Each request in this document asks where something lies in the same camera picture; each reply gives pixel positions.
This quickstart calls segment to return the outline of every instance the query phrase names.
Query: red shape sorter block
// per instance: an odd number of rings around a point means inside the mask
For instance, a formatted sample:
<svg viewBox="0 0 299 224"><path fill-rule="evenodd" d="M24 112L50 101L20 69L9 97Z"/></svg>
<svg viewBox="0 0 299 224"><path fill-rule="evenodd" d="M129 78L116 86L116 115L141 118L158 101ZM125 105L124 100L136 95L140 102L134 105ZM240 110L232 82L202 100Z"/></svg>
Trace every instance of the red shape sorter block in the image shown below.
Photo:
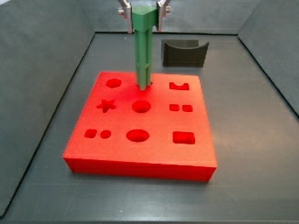
<svg viewBox="0 0 299 224"><path fill-rule="evenodd" d="M97 77L62 158L73 172L208 181L217 161L197 76Z"/></svg>

